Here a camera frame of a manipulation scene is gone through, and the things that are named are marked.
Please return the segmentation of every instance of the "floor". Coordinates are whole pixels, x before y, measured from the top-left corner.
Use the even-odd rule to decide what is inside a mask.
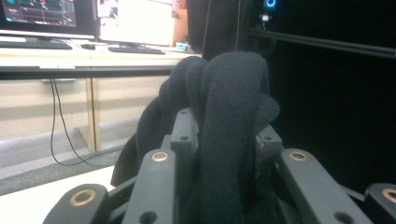
[[[98,153],[88,149],[77,128],[68,130],[77,154],[89,164],[76,156],[64,132],[53,135],[53,151],[61,163],[73,164],[69,166],[56,163],[52,157],[50,133],[0,142],[0,196],[113,166],[135,133],[137,121],[100,124],[102,150]]]

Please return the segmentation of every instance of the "black cloth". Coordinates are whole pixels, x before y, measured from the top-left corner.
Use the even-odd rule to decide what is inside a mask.
[[[244,223],[254,197],[255,136],[279,112],[268,86],[267,64],[254,53],[182,60],[143,112],[111,184],[137,175],[145,154],[172,132],[177,112],[190,107],[199,148],[193,187],[180,202],[181,223]]]

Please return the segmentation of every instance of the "wire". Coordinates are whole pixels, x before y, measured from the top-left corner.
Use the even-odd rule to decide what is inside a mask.
[[[237,21],[236,21],[236,37],[235,37],[235,50],[234,51],[237,51],[238,50],[238,40],[239,40],[239,26],[240,26],[240,20],[241,20],[241,3],[242,2],[242,0],[239,0],[238,1],[238,18],[237,18]]]
[[[94,157],[96,157],[96,156],[99,156],[99,155],[91,156],[91,157],[89,157],[87,160],[84,160],[84,159],[82,159],[82,158],[77,154],[76,150],[75,150],[74,147],[73,147],[72,141],[70,140],[69,134],[67,133],[66,124],[65,124],[65,122],[64,122],[64,115],[63,115],[62,107],[61,107],[61,98],[60,98],[59,92],[58,92],[58,87],[56,86],[55,80],[50,79],[49,82],[50,82],[50,87],[51,87],[51,89],[52,89],[52,101],[53,101],[52,130],[51,130],[51,134],[50,134],[50,152],[51,152],[51,154],[52,154],[52,158],[55,159],[55,161],[56,161],[58,164],[62,165],[62,166],[72,166],[72,165],[80,164],[80,163],[82,163],[82,162],[85,162],[85,163],[87,163],[87,164],[89,164],[89,165],[91,165],[91,166],[99,166],[99,167],[108,166],[108,165],[97,165],[97,164],[92,164],[92,163],[89,163],[89,162],[87,161],[87,160],[90,160],[90,159],[92,159],[92,158],[94,158]],[[81,161],[79,161],[79,162],[75,162],[75,163],[62,163],[62,162],[58,161],[58,160],[56,159],[56,157],[55,157],[55,154],[54,154],[54,151],[53,151],[53,134],[54,134],[54,129],[55,129],[55,108],[56,108],[56,106],[55,106],[55,105],[56,105],[56,104],[55,104],[55,92],[56,92],[56,95],[57,95],[57,97],[58,97],[59,112],[60,112],[60,114],[61,114],[62,122],[63,122],[63,125],[64,125],[64,132],[66,133],[67,140],[69,141],[70,147],[73,149],[73,152],[74,152],[74,153],[76,154],[76,156],[81,160]]]
[[[313,37],[305,37],[299,35],[284,35],[276,32],[251,31],[250,34],[255,36],[266,37],[266,38],[275,38],[277,40],[282,40],[297,44],[321,47],[325,49],[337,49],[351,53],[359,53],[359,54],[383,57],[393,60],[396,59],[396,49],[354,44],[354,43],[335,41],[335,40],[326,40],[326,39],[313,38]]]
[[[202,44],[202,54],[205,53],[205,44],[206,44],[206,35],[207,35],[207,26],[209,24],[209,14],[210,14],[210,6],[212,5],[212,0],[209,0],[209,4],[207,6],[206,12],[206,22],[205,22],[205,32],[204,32],[204,43]]]

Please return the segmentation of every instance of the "monitor screen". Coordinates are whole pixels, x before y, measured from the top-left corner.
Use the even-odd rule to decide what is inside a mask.
[[[0,34],[94,38],[95,0],[1,0]]]
[[[170,1],[98,0],[99,39],[169,46],[173,34]]]

